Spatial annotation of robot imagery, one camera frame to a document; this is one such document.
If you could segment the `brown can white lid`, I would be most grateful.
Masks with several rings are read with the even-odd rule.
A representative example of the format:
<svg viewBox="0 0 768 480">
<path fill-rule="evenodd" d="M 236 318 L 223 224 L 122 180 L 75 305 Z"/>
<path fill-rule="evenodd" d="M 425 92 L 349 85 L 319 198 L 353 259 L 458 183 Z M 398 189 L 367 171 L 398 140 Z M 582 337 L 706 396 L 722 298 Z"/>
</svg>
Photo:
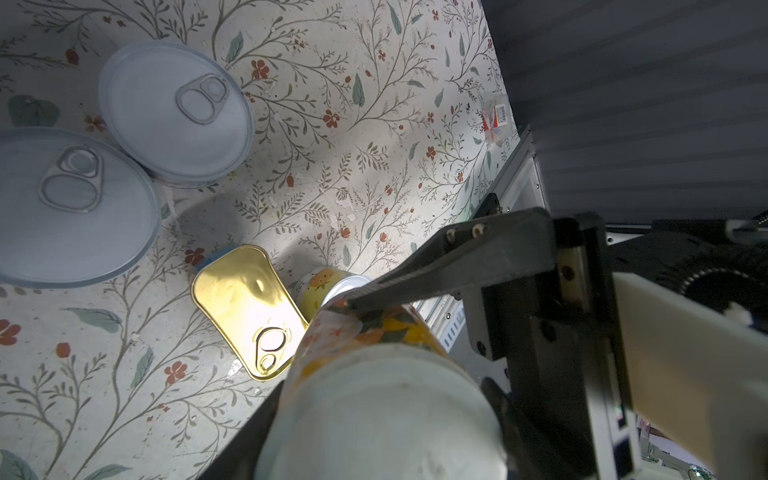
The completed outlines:
<svg viewBox="0 0 768 480">
<path fill-rule="evenodd" d="M 499 421 L 410 305 L 343 299 L 312 320 L 259 455 L 258 479 L 504 479 Z"/>
</svg>

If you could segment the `pink pull-tab can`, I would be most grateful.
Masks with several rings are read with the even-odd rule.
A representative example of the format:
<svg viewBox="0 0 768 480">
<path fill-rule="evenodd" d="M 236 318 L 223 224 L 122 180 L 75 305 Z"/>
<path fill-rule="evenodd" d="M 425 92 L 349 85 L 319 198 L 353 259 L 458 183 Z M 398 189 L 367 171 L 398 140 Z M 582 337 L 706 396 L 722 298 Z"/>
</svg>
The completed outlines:
<svg viewBox="0 0 768 480">
<path fill-rule="evenodd" d="M 155 242 L 161 205 L 135 162 L 51 127 L 1 133 L 1 280 L 74 288 L 126 272 Z"/>
</svg>

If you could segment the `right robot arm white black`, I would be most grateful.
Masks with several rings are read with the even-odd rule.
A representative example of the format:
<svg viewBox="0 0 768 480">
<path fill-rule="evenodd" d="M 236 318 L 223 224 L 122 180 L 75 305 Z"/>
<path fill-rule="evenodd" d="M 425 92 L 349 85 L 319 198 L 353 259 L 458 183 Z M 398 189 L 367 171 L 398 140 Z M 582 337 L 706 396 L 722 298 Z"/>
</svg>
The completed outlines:
<svg viewBox="0 0 768 480">
<path fill-rule="evenodd" d="M 594 214 L 541 208 L 447 226 L 354 291 L 359 311 L 450 294 L 509 479 L 630 479 L 646 420 L 719 479 L 767 475 L 767 250 L 677 232 L 610 245 Z"/>
</svg>

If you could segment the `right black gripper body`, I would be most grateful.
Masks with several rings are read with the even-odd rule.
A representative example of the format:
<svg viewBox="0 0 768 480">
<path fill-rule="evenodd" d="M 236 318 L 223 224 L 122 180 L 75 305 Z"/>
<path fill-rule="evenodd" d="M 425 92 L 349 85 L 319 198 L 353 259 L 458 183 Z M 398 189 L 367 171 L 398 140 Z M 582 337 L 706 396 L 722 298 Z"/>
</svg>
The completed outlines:
<svg viewBox="0 0 768 480">
<path fill-rule="evenodd" d="M 640 466 L 603 220 L 513 212 L 449 229 L 475 352 L 506 365 L 485 379 L 509 479 L 628 479 Z"/>
</svg>

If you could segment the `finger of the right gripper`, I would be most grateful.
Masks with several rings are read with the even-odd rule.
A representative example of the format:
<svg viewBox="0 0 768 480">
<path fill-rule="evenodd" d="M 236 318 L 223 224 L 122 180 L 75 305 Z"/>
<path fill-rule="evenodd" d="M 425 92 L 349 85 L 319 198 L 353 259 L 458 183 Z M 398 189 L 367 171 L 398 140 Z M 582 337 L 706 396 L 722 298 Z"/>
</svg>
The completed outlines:
<svg viewBox="0 0 768 480">
<path fill-rule="evenodd" d="M 347 305 L 379 310 L 533 277 L 555 267 L 556 249 L 554 220 L 538 207 L 449 225 Z"/>
</svg>

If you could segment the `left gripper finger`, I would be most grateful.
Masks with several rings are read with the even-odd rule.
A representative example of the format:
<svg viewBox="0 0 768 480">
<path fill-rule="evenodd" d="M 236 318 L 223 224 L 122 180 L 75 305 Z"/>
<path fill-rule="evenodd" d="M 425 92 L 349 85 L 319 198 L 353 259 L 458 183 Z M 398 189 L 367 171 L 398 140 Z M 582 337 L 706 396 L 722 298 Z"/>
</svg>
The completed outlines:
<svg viewBox="0 0 768 480">
<path fill-rule="evenodd" d="M 255 478 L 259 456 L 268 437 L 285 382 L 267 396 L 229 444 L 198 477 L 199 480 L 250 480 Z"/>
</svg>

